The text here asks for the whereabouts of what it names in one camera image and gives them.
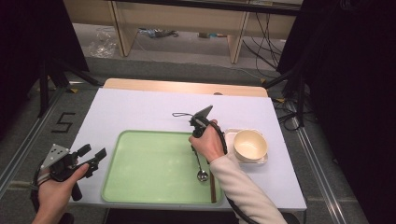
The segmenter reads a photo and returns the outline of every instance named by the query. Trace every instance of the cream bowl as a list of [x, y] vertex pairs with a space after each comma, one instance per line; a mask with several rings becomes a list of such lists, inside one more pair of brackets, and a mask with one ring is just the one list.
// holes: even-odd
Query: cream bowl
[[233, 140], [235, 156], [240, 161], [257, 162], [267, 154], [268, 146], [261, 133], [255, 130], [239, 131]]

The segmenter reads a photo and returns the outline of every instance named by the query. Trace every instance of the spoon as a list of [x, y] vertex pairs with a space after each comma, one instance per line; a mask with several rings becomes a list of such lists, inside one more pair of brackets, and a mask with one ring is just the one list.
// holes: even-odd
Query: spoon
[[197, 174], [197, 178], [201, 182], [206, 181], [208, 179], [209, 175], [207, 174], [207, 172], [205, 172], [205, 170], [202, 169], [201, 163], [199, 162], [198, 153], [195, 150], [195, 148], [192, 147], [192, 150], [194, 151], [195, 156], [197, 157], [198, 166], [199, 166], [199, 171], [198, 171], [198, 174]]

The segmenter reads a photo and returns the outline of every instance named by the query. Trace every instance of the white sleeve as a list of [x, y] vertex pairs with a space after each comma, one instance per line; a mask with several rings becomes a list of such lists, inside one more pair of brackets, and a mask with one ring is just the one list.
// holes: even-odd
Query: white sleeve
[[[210, 163], [210, 170], [227, 197], [249, 218], [258, 223], [286, 223], [274, 203], [241, 170], [237, 162], [222, 156]], [[237, 217], [239, 223], [246, 223]]]

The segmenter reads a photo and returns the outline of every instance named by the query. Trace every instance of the black cable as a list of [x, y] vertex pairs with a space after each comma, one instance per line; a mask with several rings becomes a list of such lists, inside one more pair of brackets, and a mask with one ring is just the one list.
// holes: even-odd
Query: black cable
[[265, 49], [265, 50], [267, 50], [267, 51], [271, 51], [270, 49], [266, 49], [265, 47], [261, 47], [261, 46], [259, 45], [259, 43], [257, 43], [256, 40], [253, 38], [253, 36], [251, 36], [250, 38], [251, 38], [251, 40], [252, 40], [257, 46], [259, 46], [260, 48]]
[[[296, 130], [298, 130], [298, 129], [301, 127], [300, 124], [299, 124], [298, 127], [296, 127], [296, 128], [291, 128], [291, 127], [289, 127], [289, 126], [287, 125], [287, 123], [288, 123], [289, 120], [291, 120], [292, 118], [294, 118], [294, 117], [297, 116], [297, 113], [296, 113], [296, 112], [294, 112], [294, 111], [292, 111], [292, 110], [286, 108], [286, 104], [285, 104], [285, 103], [286, 103], [286, 102], [290, 102], [290, 101], [292, 101], [293, 103], [297, 104], [297, 102], [296, 102], [294, 99], [288, 99], [288, 100], [286, 100], [284, 103], [278, 103], [278, 104], [275, 106], [275, 110], [282, 110], [283, 112], [286, 113], [286, 115], [277, 118], [279, 124], [283, 124], [283, 127], [284, 127], [287, 131], [296, 131]], [[311, 110], [311, 109], [308, 109], [308, 111], [304, 111], [304, 112], [303, 112], [303, 115], [307, 115], [307, 114], [314, 114], [314, 111]], [[312, 119], [308, 119], [307, 117], [303, 117], [303, 119], [304, 119], [304, 120], [307, 120], [307, 121], [309, 121], [309, 122], [312, 122], [312, 123], [318, 123], [315, 119], [312, 120]]]
[[[193, 116], [193, 115], [188, 114], [188, 113], [172, 113], [172, 116], [181, 117], [181, 116]], [[226, 155], [227, 154], [227, 144], [225, 142], [224, 133], [221, 131], [219, 125], [217, 123], [215, 123], [214, 121], [212, 121], [212, 120], [209, 121], [207, 118], [204, 118], [204, 117], [199, 117], [196, 119], [199, 119], [203, 124], [206, 125], [206, 127], [207, 127], [207, 125], [212, 125], [212, 127], [216, 130], [217, 134], [219, 135], [219, 139], [222, 144], [222, 149], [223, 149], [224, 155]], [[243, 220], [245, 220], [246, 223], [258, 224], [256, 221], [252, 220], [244, 212], [242, 212], [241, 209], [239, 209], [239, 207], [236, 206], [236, 204], [233, 202], [232, 199], [229, 199], [228, 197], [226, 197], [226, 198], [227, 198], [227, 201], [230, 204], [231, 208], [235, 211], [235, 213], [238, 216], [240, 216]]]
[[38, 201], [38, 175], [40, 174], [41, 165], [43, 164], [44, 160], [42, 160], [39, 164], [37, 169], [35, 170], [35, 175], [33, 177], [32, 183], [30, 185], [30, 200], [32, 201], [33, 207], [35, 208], [35, 212], [38, 212], [38, 208], [40, 207], [40, 202]]
[[247, 49], [252, 52], [254, 55], [256, 55], [256, 59], [260, 58], [261, 60], [263, 60], [265, 63], [268, 63], [268, 65], [270, 65], [271, 67], [273, 67], [274, 69], [276, 69], [276, 67], [271, 64], [270, 62], [268, 62], [266, 59], [264, 59], [258, 52], [255, 52], [253, 49], [251, 49], [248, 44], [245, 42], [245, 40], [242, 40], [242, 42], [244, 43], [244, 45], [247, 47]]
[[[267, 27], [269, 27], [269, 22], [270, 22], [270, 15], [271, 14], [267, 14], [268, 15], [268, 18], [267, 18]], [[280, 50], [279, 48], [277, 48], [274, 44], [273, 44], [273, 42], [271, 41], [271, 39], [270, 39], [270, 30], [269, 29], [267, 29], [268, 30], [268, 42], [269, 42], [269, 46], [272, 46], [271, 47], [271, 51], [273, 52], [273, 53], [276, 53], [276, 52], [274, 52], [273, 50], [272, 50], [272, 48], [274, 48], [274, 49], [276, 49], [277, 51], [279, 51], [279, 55], [280, 55], [280, 53], [282, 53], [282, 50]]]
[[275, 55], [274, 55], [274, 51], [272, 50], [272, 47], [271, 47], [271, 41], [269, 40], [269, 37], [267, 37], [268, 36], [268, 34], [267, 34], [267, 32], [269, 32], [269, 14], [267, 14], [267, 20], [266, 20], [266, 28], [265, 28], [265, 31], [264, 31], [264, 29], [262, 28], [262, 23], [260, 22], [260, 18], [259, 18], [259, 14], [258, 13], [256, 13], [256, 19], [257, 19], [257, 22], [259, 23], [259, 25], [260, 25], [260, 28], [261, 28], [261, 30], [262, 30], [262, 34], [263, 34], [263, 38], [266, 40], [266, 42], [267, 42], [267, 44], [268, 44], [268, 47], [270, 48], [270, 52], [271, 52], [271, 57], [273, 58], [273, 60], [274, 60], [274, 64], [275, 64], [275, 68], [277, 68], [277, 64], [276, 64], [276, 62], [277, 62], [277, 58], [275, 57]]

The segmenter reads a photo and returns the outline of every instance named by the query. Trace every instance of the green tray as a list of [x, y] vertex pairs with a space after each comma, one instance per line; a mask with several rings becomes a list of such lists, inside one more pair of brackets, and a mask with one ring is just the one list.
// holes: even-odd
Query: green tray
[[[191, 133], [125, 131], [119, 136], [102, 188], [107, 202], [211, 203], [210, 181], [200, 182]], [[202, 168], [209, 173], [206, 159]], [[222, 191], [216, 182], [216, 202]]]

